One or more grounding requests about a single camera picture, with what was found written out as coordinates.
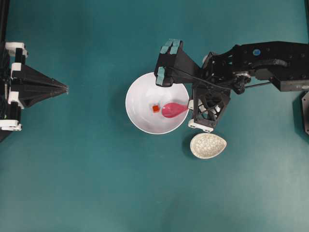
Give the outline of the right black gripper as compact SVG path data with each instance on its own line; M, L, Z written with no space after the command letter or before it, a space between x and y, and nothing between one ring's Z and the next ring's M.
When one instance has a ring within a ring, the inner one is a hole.
M187 108L193 110L188 127L213 132L229 101L231 90L195 84Z

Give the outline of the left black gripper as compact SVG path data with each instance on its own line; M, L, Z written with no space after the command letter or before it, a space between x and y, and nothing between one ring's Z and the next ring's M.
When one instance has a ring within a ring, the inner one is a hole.
M28 52L21 42L0 43L0 129L21 131L21 111L43 100L68 92L68 87L24 65ZM14 87L22 81L50 87Z

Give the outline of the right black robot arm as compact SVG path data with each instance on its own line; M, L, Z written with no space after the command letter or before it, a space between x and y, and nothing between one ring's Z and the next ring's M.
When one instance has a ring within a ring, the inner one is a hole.
M223 54L210 52L200 74L195 74L189 101L188 126L213 132L230 101L231 92L242 94L252 85L272 84L280 92L308 91L309 46L304 43L267 42L235 45Z

